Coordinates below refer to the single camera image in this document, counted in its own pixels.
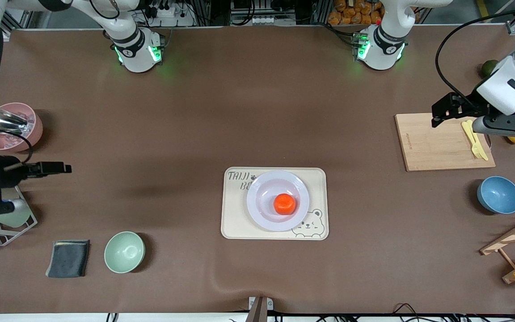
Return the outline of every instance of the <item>white robotic arm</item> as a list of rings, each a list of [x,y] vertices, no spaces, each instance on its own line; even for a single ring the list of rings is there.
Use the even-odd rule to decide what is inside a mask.
[[[449,93],[432,106],[432,112],[433,127],[447,119],[475,116],[474,131],[515,136],[515,51],[502,59],[470,95]]]
[[[164,37],[137,26],[127,11],[136,9],[139,4],[140,0],[0,0],[0,23],[5,8],[56,12],[73,6],[104,27],[115,44],[118,59],[129,71],[141,73],[162,62]],[[113,18],[100,12],[112,13]],[[2,47],[0,30],[0,61]]]
[[[437,8],[452,0],[381,0],[384,16],[380,25],[371,25],[361,31],[367,34],[367,47],[358,52],[358,59],[379,71],[393,67],[401,57],[405,39],[414,26],[411,6]]]

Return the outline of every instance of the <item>power strip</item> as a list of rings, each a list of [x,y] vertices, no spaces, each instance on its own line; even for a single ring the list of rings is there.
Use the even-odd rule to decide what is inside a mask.
[[[164,10],[164,9],[158,9],[158,15],[159,18],[174,18],[176,16],[176,7],[171,6],[170,9]]]
[[[252,18],[252,25],[257,25],[257,26],[273,25],[274,22],[275,22],[275,17],[273,17],[273,16],[254,16]]]

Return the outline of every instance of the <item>bear illustration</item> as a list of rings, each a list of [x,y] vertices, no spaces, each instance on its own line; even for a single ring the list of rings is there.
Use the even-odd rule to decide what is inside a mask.
[[[313,237],[315,235],[321,237],[323,232],[325,232],[321,216],[323,216],[323,213],[319,209],[313,209],[308,212],[299,226],[292,229],[295,237],[299,235],[303,237]]]

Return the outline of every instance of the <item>dark gray cloth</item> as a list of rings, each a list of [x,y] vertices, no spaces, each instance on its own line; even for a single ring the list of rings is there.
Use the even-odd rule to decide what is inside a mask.
[[[89,241],[55,241],[47,277],[67,279],[84,276],[86,259],[89,253]]]

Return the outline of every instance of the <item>green led light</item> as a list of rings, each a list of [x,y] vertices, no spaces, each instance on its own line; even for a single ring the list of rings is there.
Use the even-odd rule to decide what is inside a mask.
[[[160,49],[149,46],[148,50],[150,51],[152,59],[154,59],[154,61],[160,61]]]
[[[118,52],[118,49],[114,47],[114,51],[116,51],[116,55],[118,55],[118,61],[122,64],[122,57],[120,57],[120,52]]]
[[[367,53],[368,53],[368,50],[371,48],[371,42],[370,41],[365,41],[365,44],[363,45],[363,47],[361,47],[361,49],[359,49],[359,54],[357,55],[359,57],[359,59],[365,59],[365,57],[367,56]]]
[[[402,44],[401,48],[399,49],[399,55],[397,56],[397,60],[401,59],[402,50],[405,48],[404,43]]]

